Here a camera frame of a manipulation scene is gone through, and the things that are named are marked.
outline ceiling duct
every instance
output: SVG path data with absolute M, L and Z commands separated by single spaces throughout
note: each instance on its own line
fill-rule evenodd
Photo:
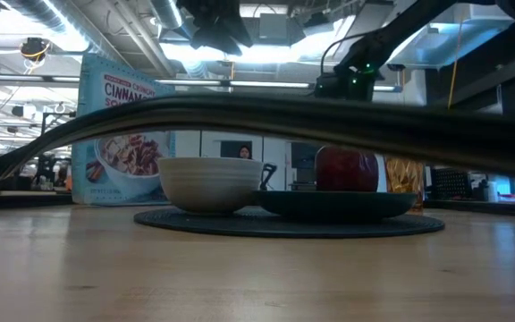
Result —
M 163 28 L 175 30 L 184 23 L 184 16 L 174 0 L 150 0 L 150 6 Z
M 512 23 L 514 20 L 497 5 L 456 4 L 407 38 L 388 63 L 417 68 L 450 65 L 457 58 L 457 47 L 458 58 L 462 58 Z
M 5 0 L 4 3 L 49 28 L 54 34 L 65 36 L 61 42 L 52 39 L 63 50 L 84 51 L 90 48 L 105 58 L 128 64 L 71 0 Z M 82 46 L 73 49 L 73 43 Z
M 193 25 L 184 23 L 184 16 L 174 0 L 150 0 L 153 14 L 160 26 L 167 30 L 175 30 L 178 34 L 191 40 L 194 35 Z M 193 79 L 208 78 L 206 64 L 201 61 L 182 61 L 184 70 Z

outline white bowl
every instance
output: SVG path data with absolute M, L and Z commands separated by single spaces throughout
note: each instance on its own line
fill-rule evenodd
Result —
M 158 153 L 168 156 L 168 134 L 163 132 L 142 133 L 147 140 L 155 140 L 158 143 Z M 99 139 L 95 143 L 95 154 L 98 162 L 105 168 L 110 181 L 118 188 L 126 199 L 136 198 L 152 192 L 160 185 L 159 175 L 134 175 L 121 172 L 111 167 L 101 156 L 100 148 L 108 138 Z
M 193 213 L 230 213 L 252 201 L 263 164 L 228 157 L 159 158 L 158 170 L 166 197 Z

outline black cable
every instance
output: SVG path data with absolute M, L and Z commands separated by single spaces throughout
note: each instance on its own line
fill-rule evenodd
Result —
M 271 9 L 275 14 L 277 14 L 277 12 L 275 11 L 274 7 L 272 7 L 271 5 L 269 5 L 269 4 L 258 4 L 258 5 L 256 6 L 256 10 L 254 10 L 254 14 L 252 14 L 252 15 L 251 15 L 251 17 L 252 17 L 252 18 L 256 18 L 256 13 L 258 12 L 259 7 L 260 7 L 260 6 L 262 6 L 262 5 L 264 5 L 264 6 L 268 7 L 268 8 L 269 8 L 269 9 Z
M 349 39 L 354 39 L 354 38 L 359 38 L 359 37 L 366 36 L 366 35 L 368 35 L 370 33 L 373 33 L 374 31 L 376 31 L 376 30 L 359 33 L 357 35 L 347 36 L 347 37 L 339 39 L 339 40 L 335 41 L 333 44 L 329 45 L 329 47 L 325 50 L 325 52 L 321 56 L 321 75 L 323 75 L 323 70 L 324 70 L 324 67 L 325 67 L 325 57 L 327 56 L 327 53 L 329 53 L 329 50 L 331 50 L 331 48 L 333 48 L 333 46 L 339 45 L 343 41 L 346 41 L 346 40 L 349 40 Z
M 308 97 L 159 97 L 96 111 L 55 127 L 1 156 L 0 180 L 41 152 L 73 142 L 173 130 L 311 140 L 515 176 L 515 119 L 455 112 Z

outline dark placemat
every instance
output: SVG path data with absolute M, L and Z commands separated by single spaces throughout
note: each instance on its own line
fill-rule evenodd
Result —
M 311 224 L 288 221 L 262 208 L 244 208 L 230 216 L 190 215 L 163 208 L 134 216 L 138 224 L 191 233 L 277 238 L 365 238 L 431 233 L 444 222 L 427 216 L 402 215 L 373 224 Z

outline cup handle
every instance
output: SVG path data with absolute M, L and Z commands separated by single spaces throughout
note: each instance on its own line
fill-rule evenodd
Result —
M 261 184 L 259 184 L 259 189 L 261 191 L 267 191 L 267 183 L 269 182 L 269 179 L 272 178 L 275 171 L 277 170 L 277 165 L 274 164 L 264 164 L 264 169 L 261 173 Z

